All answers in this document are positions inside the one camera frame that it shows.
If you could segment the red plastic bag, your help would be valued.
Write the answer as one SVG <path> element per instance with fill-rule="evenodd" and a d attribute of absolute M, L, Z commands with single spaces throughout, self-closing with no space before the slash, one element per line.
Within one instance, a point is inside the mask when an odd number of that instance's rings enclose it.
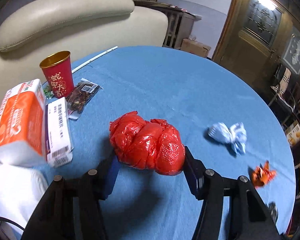
<path fill-rule="evenodd" d="M 137 111 L 109 123 L 109 141 L 119 162 L 139 170 L 176 176 L 183 171 L 185 146 L 164 119 L 144 120 Z"/>

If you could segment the small red orange wrapper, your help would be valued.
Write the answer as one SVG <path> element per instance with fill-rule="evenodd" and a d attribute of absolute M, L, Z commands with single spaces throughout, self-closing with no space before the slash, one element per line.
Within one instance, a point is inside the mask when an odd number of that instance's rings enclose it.
<path fill-rule="evenodd" d="M 269 161 L 267 160 L 264 165 L 257 166 L 251 176 L 251 182 L 254 187 L 263 187 L 276 177 L 277 172 L 270 169 Z"/>

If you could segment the white folded tissue stack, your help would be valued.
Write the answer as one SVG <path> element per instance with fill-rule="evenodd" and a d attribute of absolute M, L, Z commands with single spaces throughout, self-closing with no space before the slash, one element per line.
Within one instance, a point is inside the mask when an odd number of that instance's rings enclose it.
<path fill-rule="evenodd" d="M 25 228 L 48 187 L 40 171 L 0 163 L 0 217 Z"/>

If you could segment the white purple medicine box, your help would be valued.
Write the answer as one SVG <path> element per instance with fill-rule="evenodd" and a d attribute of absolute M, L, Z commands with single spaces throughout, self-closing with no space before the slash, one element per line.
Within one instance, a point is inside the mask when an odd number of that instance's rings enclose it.
<path fill-rule="evenodd" d="M 51 167 L 70 163 L 73 158 L 68 105 L 65 97 L 45 106 L 45 152 Z"/>

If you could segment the white crumpled paper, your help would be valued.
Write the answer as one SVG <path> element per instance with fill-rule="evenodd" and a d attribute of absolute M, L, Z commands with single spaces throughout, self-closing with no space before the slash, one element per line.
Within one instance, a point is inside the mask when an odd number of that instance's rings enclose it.
<path fill-rule="evenodd" d="M 226 124 L 219 122 L 213 124 L 207 134 L 215 141 L 230 145 L 236 154 L 246 153 L 247 132 L 242 122 L 227 127 Z"/>

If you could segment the orange white tissue pack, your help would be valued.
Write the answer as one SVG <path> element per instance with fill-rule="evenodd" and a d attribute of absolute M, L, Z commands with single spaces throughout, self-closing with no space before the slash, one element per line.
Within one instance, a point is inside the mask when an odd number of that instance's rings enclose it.
<path fill-rule="evenodd" d="M 46 162 L 42 137 L 45 95 L 39 79 L 9 89 L 0 106 L 0 162 L 32 167 Z"/>

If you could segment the blue round tablecloth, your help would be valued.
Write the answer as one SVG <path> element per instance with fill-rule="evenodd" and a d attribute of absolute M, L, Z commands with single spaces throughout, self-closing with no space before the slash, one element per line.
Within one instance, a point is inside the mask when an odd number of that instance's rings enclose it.
<path fill-rule="evenodd" d="M 75 72 L 74 79 L 81 78 L 103 89 L 70 123 L 71 163 L 44 168 L 50 184 L 55 176 L 79 178 L 115 153 L 109 123 L 137 111 L 147 121 L 167 120 L 179 131 L 185 149 L 223 177 L 246 176 L 251 181 L 253 170 L 268 160 L 276 177 L 254 188 L 284 239 L 295 202 L 293 156 L 273 112 L 240 78 L 202 57 L 147 46 L 116 49 Z M 243 123 L 244 155 L 207 134 L 219 122 L 227 127 Z M 184 165 L 180 174 L 165 176 L 119 163 L 112 194 L 100 201 L 108 239 L 193 239 L 203 202 L 191 194 Z M 225 197 L 218 239 L 228 239 L 228 231 Z"/>

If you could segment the yellow printed cardboard box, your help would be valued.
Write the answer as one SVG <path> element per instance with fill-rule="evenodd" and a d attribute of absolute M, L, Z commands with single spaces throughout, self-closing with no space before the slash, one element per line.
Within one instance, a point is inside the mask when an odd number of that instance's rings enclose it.
<path fill-rule="evenodd" d="M 285 135 L 289 145 L 292 147 L 300 141 L 300 124 L 295 121 L 286 130 Z"/>

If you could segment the dark snack packet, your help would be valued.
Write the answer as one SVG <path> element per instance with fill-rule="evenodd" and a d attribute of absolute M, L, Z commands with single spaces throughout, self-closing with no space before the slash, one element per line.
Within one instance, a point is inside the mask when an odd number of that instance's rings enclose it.
<path fill-rule="evenodd" d="M 81 78 L 71 94 L 66 97 L 69 119 L 77 120 L 81 116 L 85 106 L 101 89 L 103 88 L 100 85 Z"/>

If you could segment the wooden chair with clothes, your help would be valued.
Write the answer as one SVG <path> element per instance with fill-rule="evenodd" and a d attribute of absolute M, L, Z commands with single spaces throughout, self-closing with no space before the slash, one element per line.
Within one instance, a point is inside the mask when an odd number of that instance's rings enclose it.
<path fill-rule="evenodd" d="M 300 85 L 297 76 L 289 68 L 279 63 L 270 80 L 273 97 L 268 106 L 281 124 L 296 114 L 300 105 Z"/>

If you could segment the white plastic straw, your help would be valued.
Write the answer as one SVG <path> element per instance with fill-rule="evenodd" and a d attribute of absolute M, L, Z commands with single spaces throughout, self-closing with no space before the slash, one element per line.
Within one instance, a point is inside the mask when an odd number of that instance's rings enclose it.
<path fill-rule="evenodd" d="M 112 47 L 112 48 L 109 48 L 109 49 L 106 50 L 106 51 L 103 51 L 102 53 L 99 53 L 98 55 L 96 55 L 96 56 L 90 58 L 89 60 L 83 62 L 82 64 L 80 64 L 79 66 L 77 66 L 76 68 L 74 68 L 74 69 L 71 71 L 71 73 L 74 74 L 75 72 L 79 71 L 81 68 L 83 68 L 83 67 L 85 67 L 86 65 L 92 63 L 92 62 L 95 61 L 96 59 L 98 59 L 98 58 L 100 58 L 100 57 L 102 57 L 102 56 L 104 56 L 104 55 L 106 55 L 106 54 L 108 54 L 108 53 L 110 53 L 110 52 L 116 50 L 117 48 L 118 48 L 118 46 L 114 46 L 114 47 Z"/>

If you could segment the red paper cup gold rim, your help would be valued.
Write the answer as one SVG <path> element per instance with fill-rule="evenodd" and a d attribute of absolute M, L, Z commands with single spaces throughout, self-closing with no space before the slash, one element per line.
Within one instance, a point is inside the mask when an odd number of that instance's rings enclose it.
<path fill-rule="evenodd" d="M 70 51 L 49 55 L 39 64 L 56 98 L 67 97 L 74 90 Z"/>

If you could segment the cardboard box on floor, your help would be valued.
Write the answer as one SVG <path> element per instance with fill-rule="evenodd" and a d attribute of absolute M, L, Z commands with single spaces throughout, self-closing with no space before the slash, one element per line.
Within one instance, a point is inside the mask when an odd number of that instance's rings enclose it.
<path fill-rule="evenodd" d="M 210 46 L 200 43 L 195 40 L 191 40 L 189 38 L 185 38 L 182 41 L 181 48 L 182 51 L 207 58 L 209 51 L 211 49 Z"/>

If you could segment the wooden glass panel door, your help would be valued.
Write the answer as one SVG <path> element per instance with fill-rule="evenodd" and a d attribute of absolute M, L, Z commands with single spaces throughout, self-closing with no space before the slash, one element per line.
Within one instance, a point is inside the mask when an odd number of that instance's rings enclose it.
<path fill-rule="evenodd" d="M 269 93 L 279 63 L 300 84 L 300 5 L 296 0 L 232 0 L 213 61 L 259 93 Z"/>

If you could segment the brown wooden cabinet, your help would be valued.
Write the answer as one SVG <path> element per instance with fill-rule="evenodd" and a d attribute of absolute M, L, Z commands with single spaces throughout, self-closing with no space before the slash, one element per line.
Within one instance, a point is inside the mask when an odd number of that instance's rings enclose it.
<path fill-rule="evenodd" d="M 147 7 L 164 13 L 168 18 L 168 28 L 163 47 L 181 49 L 183 39 L 189 38 L 194 22 L 200 21 L 200 17 L 182 9 L 176 5 L 154 1 L 134 0 L 136 6 Z"/>

